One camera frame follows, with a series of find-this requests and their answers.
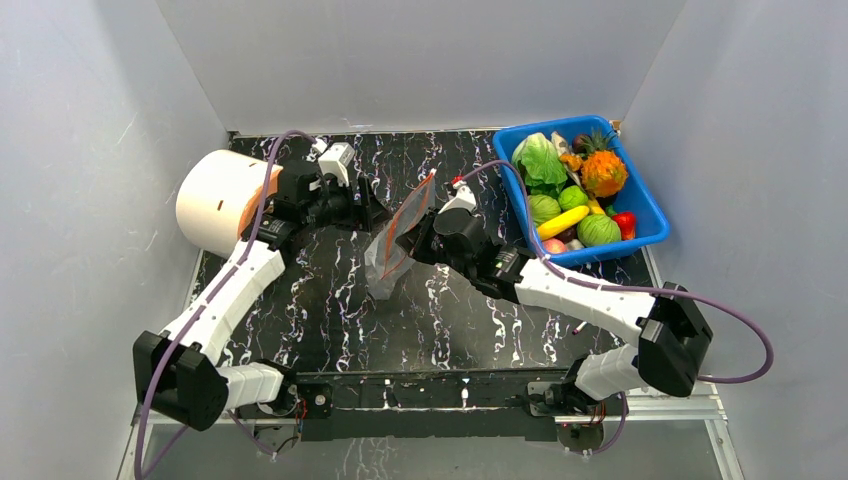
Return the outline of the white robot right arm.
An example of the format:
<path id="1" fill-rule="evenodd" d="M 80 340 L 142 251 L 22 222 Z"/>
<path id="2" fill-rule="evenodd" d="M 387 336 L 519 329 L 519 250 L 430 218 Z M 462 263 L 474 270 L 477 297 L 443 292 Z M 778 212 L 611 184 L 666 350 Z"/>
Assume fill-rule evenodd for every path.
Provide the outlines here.
<path id="1" fill-rule="evenodd" d="M 410 258 L 444 264 L 493 299 L 560 312 L 619 337 L 622 346 L 576 360 L 559 383 L 528 386 L 536 416 L 587 414 L 608 397 L 651 387 L 689 396 L 713 333 L 685 290 L 624 291 L 578 272 L 547 266 L 522 247 L 490 237 L 479 217 L 464 209 L 431 209 L 394 245 Z"/>

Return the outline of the clear orange zip top bag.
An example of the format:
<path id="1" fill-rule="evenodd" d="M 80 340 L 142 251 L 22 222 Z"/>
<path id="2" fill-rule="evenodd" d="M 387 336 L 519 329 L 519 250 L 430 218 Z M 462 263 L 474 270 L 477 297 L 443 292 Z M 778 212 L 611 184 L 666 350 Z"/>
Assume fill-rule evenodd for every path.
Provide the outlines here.
<path id="1" fill-rule="evenodd" d="M 398 280 L 414 264 L 401 242 L 435 205 L 435 173 L 435 169 L 427 173 L 365 250 L 367 293 L 374 300 L 388 300 Z"/>

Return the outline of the green toy lettuce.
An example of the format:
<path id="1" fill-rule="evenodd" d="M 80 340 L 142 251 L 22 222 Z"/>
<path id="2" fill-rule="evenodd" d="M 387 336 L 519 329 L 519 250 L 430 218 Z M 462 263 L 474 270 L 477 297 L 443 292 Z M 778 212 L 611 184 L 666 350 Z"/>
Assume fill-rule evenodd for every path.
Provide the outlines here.
<path id="1" fill-rule="evenodd" d="M 569 181 L 554 144 L 543 133 L 522 140 L 513 151 L 511 163 L 519 171 L 529 194 L 557 198 Z"/>

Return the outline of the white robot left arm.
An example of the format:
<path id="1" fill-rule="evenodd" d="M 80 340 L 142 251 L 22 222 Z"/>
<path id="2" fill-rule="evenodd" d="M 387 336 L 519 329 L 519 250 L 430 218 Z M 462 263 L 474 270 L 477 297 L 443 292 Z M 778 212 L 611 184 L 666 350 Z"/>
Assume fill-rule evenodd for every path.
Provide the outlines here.
<path id="1" fill-rule="evenodd" d="M 340 162 L 279 166 L 218 150 L 183 181 L 176 215 L 185 237 L 224 263 L 180 316 L 135 341 L 143 410 L 197 431 L 228 410 L 252 404 L 275 416 L 290 414 L 299 391 L 286 368 L 268 360 L 223 367 L 222 352 L 307 233 L 324 227 L 369 232 L 390 212 L 368 178 L 350 180 Z"/>

